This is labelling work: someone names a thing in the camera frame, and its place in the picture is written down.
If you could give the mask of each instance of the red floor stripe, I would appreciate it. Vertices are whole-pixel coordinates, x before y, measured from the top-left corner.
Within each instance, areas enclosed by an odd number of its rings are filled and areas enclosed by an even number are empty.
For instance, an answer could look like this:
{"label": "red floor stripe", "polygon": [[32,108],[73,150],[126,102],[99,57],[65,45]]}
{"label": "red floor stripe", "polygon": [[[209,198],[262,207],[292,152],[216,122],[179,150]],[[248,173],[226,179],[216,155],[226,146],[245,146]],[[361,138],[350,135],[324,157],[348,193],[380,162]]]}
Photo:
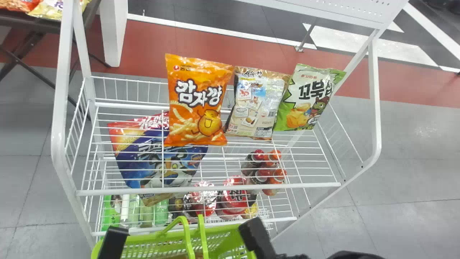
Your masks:
{"label": "red floor stripe", "polygon": [[[25,33],[11,30],[4,46],[12,49]],[[58,40],[57,35],[46,35],[24,61],[33,66],[56,67]],[[87,41],[90,52],[104,56],[99,19],[88,30]],[[292,46],[128,20],[120,67],[107,69],[92,61],[92,70],[164,78],[165,53],[284,73],[292,73],[296,63],[343,69],[351,60],[351,56],[337,53],[311,49],[298,53]],[[388,61],[379,62],[379,73],[382,100],[460,108],[460,77],[454,73]],[[367,59],[337,95],[369,98]]]}

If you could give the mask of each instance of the green shopping basket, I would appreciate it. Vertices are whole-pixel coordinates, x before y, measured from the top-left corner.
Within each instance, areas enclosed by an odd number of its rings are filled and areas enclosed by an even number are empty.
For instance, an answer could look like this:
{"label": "green shopping basket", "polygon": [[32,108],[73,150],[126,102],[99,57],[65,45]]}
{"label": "green shopping basket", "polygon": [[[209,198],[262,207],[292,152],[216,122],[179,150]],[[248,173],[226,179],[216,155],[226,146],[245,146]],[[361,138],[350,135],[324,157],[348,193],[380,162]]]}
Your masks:
{"label": "green shopping basket", "polygon": [[[183,231],[170,231],[181,223]],[[121,258],[181,259],[181,258],[247,258],[256,259],[247,250],[238,231],[239,224],[205,228],[198,215],[198,228],[189,229],[187,218],[177,217],[164,230],[149,235],[128,236]],[[91,259],[97,259],[103,240],[96,243]]]}

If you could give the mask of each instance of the perforated white panel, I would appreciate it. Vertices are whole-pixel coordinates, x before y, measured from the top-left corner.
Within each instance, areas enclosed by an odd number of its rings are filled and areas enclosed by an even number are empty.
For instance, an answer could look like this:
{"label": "perforated white panel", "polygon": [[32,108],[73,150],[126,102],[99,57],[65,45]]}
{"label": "perforated white panel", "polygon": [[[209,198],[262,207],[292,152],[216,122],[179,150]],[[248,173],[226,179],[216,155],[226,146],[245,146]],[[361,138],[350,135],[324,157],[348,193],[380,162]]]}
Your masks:
{"label": "perforated white panel", "polygon": [[311,16],[383,29],[408,0],[240,0]]}

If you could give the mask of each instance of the blue snack bag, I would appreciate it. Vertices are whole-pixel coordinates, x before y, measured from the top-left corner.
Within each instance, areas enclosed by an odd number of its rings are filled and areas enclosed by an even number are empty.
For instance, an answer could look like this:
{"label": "blue snack bag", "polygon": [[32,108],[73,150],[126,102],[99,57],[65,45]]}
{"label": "blue snack bag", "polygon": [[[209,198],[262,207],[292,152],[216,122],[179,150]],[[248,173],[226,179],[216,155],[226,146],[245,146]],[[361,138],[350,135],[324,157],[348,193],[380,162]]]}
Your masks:
{"label": "blue snack bag", "polygon": [[[131,188],[190,185],[208,147],[163,147],[169,134],[169,113],[108,123],[118,168]],[[170,199],[175,193],[139,194],[145,206]]]}

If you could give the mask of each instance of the white floor stripe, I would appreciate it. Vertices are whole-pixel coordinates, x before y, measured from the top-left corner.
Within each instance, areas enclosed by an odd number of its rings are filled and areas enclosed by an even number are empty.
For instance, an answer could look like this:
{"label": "white floor stripe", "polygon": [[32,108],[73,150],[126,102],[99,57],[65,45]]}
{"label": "white floor stripe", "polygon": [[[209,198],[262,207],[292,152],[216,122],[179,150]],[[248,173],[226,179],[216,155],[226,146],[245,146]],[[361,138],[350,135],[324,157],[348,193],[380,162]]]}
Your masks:
{"label": "white floor stripe", "polygon": [[[142,15],[138,15],[138,14],[129,13],[128,14],[128,19],[141,21],[141,22],[152,23],[152,24],[168,25],[168,26],[173,26],[173,27],[177,27],[177,28],[184,28],[184,29],[192,29],[192,30],[199,30],[199,31],[211,32],[211,33],[217,33],[217,34],[228,35],[228,36],[239,37],[239,38],[245,38],[245,39],[251,39],[251,40],[257,40],[257,41],[280,43],[280,44],[284,44],[284,45],[298,46],[300,44],[299,41],[290,41],[290,40],[284,40],[284,39],[279,39],[279,38],[275,38],[275,37],[267,37],[267,36],[244,33],[244,32],[233,31],[233,30],[218,29],[218,28],[202,26],[202,25],[197,25],[197,24],[188,24],[188,23],[176,22],[176,21],[165,20],[165,19],[160,19],[160,18],[142,16]],[[316,49],[315,45],[313,45],[313,44],[305,44],[304,47],[305,48]]]}
{"label": "white floor stripe", "polygon": [[404,31],[399,26],[397,26],[395,22],[391,22],[390,26],[388,26],[388,29],[404,33]]}
{"label": "white floor stripe", "polygon": [[[315,26],[310,37],[318,47],[336,49],[347,52],[357,52],[367,40],[367,36],[345,32],[336,29]],[[419,46],[389,41],[384,39],[377,40],[377,54],[379,57],[386,59],[395,59],[400,61],[437,66],[437,64],[428,56]]]}
{"label": "white floor stripe", "polygon": [[439,67],[444,71],[449,71],[449,72],[454,72],[454,73],[460,72],[460,69],[458,68],[453,68],[453,67],[448,67],[448,66],[443,66],[443,65],[440,65]]}
{"label": "white floor stripe", "polygon": [[419,10],[413,7],[411,4],[403,8],[404,11],[420,25],[423,26],[437,41],[439,41],[447,50],[449,50],[458,60],[460,60],[460,45],[455,42],[449,35],[443,30],[438,28],[432,21],[425,17]]}

